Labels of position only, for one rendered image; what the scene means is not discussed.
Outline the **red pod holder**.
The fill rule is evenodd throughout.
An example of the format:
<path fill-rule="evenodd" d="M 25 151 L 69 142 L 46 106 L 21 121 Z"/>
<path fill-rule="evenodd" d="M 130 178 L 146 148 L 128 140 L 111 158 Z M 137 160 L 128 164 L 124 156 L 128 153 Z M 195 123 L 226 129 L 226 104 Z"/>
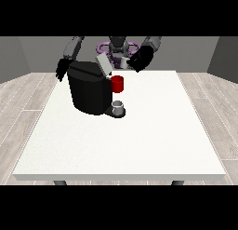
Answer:
<path fill-rule="evenodd" d="M 124 78 L 120 75 L 114 75 L 111 78 L 112 92 L 120 93 L 124 90 Z"/>

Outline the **black coffee machine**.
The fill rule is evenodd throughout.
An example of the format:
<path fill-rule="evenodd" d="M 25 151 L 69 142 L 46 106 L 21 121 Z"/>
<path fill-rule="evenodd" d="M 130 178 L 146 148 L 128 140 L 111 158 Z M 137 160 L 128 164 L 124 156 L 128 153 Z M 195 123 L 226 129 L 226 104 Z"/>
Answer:
<path fill-rule="evenodd" d="M 73 105 L 88 115 L 109 115 L 121 118 L 112 113 L 112 77 L 105 77 L 96 62 L 73 61 L 67 71 Z"/>

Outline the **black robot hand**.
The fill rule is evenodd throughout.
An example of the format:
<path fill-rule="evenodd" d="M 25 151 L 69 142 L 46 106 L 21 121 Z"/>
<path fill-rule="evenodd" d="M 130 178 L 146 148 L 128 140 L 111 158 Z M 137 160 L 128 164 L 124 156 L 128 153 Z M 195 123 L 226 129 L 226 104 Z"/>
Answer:
<path fill-rule="evenodd" d="M 56 69 L 56 77 L 58 78 L 59 81 L 62 81 L 63 77 L 65 76 L 72 62 L 73 60 L 68 60 L 68 59 L 59 60 L 58 67 Z"/>
<path fill-rule="evenodd" d="M 150 64 L 152 58 L 153 48 L 150 46 L 143 46 L 126 63 L 138 73 Z"/>

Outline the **pale grey machine lid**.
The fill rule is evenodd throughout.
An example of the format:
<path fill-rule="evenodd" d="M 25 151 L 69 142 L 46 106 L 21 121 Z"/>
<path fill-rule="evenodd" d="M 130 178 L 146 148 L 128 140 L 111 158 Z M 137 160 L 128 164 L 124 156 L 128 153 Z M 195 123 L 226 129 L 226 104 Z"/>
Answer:
<path fill-rule="evenodd" d="M 113 67 L 111 66 L 110 61 L 105 53 L 101 53 L 96 57 L 96 62 L 99 65 L 103 75 L 107 77 L 113 71 Z"/>

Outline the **small grey cup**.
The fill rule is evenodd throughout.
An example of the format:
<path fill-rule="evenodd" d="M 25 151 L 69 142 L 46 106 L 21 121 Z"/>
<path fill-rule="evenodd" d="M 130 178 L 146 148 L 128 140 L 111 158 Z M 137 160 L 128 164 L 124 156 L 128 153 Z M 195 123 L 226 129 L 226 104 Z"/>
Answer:
<path fill-rule="evenodd" d="M 112 113 L 114 115 L 121 115 L 124 111 L 124 105 L 121 101 L 114 101 L 112 103 Z"/>

